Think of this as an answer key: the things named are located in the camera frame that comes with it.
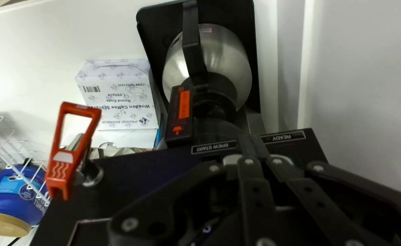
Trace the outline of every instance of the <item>orange clip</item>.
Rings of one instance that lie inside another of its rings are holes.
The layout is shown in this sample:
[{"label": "orange clip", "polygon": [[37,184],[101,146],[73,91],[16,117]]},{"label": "orange clip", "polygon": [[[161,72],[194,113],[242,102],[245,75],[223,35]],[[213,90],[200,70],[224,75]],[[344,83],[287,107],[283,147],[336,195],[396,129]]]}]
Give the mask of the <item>orange clip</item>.
[{"label": "orange clip", "polygon": [[[89,128],[81,137],[76,150],[61,148],[65,116],[67,113],[92,117]],[[47,170],[47,185],[52,198],[55,198],[58,189],[61,189],[63,192],[63,198],[66,200],[69,199],[76,170],[81,163],[84,154],[92,144],[92,136],[100,122],[100,118],[101,109],[99,107],[91,107],[66,101],[62,103]]]}]

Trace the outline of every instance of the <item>black machine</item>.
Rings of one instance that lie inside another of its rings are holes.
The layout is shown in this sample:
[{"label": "black machine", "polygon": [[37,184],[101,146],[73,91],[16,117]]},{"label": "black machine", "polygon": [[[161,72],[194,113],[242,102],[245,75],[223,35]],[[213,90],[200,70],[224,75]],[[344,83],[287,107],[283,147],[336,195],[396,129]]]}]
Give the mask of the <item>black machine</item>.
[{"label": "black machine", "polygon": [[[234,122],[260,110],[251,0],[146,6],[138,29],[170,99],[170,147],[97,159],[104,178],[54,199],[32,244],[401,246],[401,192],[331,165],[312,128]],[[217,50],[243,73],[215,66]],[[187,76],[172,70],[182,54]]]}]

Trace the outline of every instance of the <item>wire rack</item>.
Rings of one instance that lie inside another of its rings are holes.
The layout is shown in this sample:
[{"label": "wire rack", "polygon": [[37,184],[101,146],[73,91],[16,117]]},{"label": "wire rack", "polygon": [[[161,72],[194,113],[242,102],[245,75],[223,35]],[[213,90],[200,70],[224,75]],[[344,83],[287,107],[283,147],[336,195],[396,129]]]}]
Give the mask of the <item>wire rack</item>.
[{"label": "wire rack", "polygon": [[40,163],[32,177],[25,174],[26,166],[31,163],[32,158],[29,151],[22,146],[22,143],[16,137],[16,129],[5,121],[5,116],[0,114],[0,166],[6,169],[13,169],[18,178],[26,183],[28,189],[36,192],[36,199],[39,199],[46,207],[50,206],[51,198],[48,191],[46,191],[47,181],[36,185],[36,178],[40,173],[46,172],[44,163]]}]

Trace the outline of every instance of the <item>white box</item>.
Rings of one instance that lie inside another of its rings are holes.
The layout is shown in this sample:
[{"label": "white box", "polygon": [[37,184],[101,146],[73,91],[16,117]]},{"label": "white box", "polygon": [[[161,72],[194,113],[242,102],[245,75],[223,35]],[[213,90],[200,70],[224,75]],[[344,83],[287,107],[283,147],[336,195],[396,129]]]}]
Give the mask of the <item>white box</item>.
[{"label": "white box", "polygon": [[77,76],[88,105],[103,109],[99,129],[159,128],[149,62],[88,60]]}]

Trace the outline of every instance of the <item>packaging box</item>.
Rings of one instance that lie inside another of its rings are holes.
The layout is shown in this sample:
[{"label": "packaging box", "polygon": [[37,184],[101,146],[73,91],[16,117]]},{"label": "packaging box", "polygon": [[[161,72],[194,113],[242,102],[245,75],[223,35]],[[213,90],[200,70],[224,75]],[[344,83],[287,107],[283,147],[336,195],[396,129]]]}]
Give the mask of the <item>packaging box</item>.
[{"label": "packaging box", "polygon": [[77,81],[88,105],[103,109],[99,129],[159,128],[146,58],[88,60]]}]

